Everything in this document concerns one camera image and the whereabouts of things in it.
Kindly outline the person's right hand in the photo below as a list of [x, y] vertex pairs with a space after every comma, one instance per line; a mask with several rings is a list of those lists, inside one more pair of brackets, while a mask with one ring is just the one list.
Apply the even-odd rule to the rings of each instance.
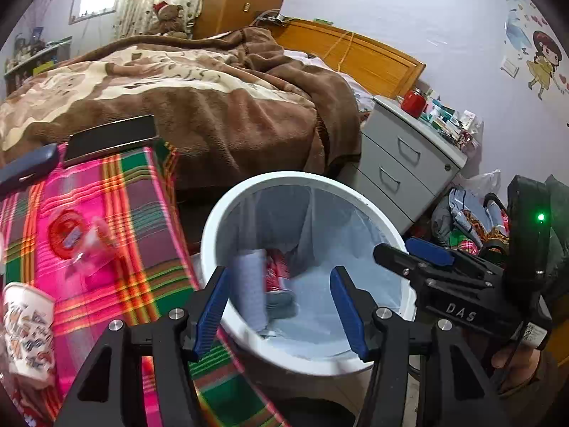
[[538, 369], [541, 352], [527, 346], [517, 350], [508, 347], [497, 352], [491, 359], [493, 369], [504, 369], [504, 381], [499, 392], [517, 389], [532, 379]]

